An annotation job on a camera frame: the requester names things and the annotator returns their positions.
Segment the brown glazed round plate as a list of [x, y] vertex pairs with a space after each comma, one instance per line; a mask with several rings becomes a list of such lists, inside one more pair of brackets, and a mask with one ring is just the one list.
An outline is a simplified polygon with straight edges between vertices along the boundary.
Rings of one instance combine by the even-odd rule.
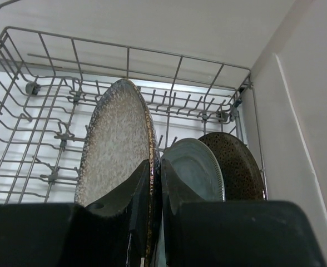
[[260, 169], [247, 146], [225, 132], [212, 132], [199, 138], [215, 155], [224, 179], [227, 201], [266, 200]]

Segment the speckled white dark-rimmed plate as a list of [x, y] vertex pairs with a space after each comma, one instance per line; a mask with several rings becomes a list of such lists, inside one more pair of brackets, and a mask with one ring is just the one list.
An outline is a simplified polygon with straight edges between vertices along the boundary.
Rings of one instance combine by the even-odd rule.
[[75, 203], [90, 213], [101, 266], [151, 266], [161, 220], [160, 154], [145, 99], [129, 79], [98, 101], [83, 145]]

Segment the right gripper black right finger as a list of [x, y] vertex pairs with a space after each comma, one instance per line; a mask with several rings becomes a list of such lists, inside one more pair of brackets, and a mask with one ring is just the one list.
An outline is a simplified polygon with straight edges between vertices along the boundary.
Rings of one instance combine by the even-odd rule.
[[168, 266], [325, 266], [309, 220], [288, 201], [206, 201], [161, 164]]

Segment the blue-grey round plate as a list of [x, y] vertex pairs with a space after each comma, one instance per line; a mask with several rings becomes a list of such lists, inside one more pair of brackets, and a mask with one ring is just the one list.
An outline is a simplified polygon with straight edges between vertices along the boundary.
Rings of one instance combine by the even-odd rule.
[[161, 178], [163, 226], [157, 262], [218, 266], [225, 192], [216, 157], [197, 139], [180, 140], [163, 153]]

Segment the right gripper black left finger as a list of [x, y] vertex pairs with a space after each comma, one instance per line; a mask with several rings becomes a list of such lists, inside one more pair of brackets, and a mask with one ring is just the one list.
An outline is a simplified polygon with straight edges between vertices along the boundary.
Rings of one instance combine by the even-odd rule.
[[88, 206], [0, 205], [0, 266], [139, 266], [146, 250], [148, 178], [131, 176]]

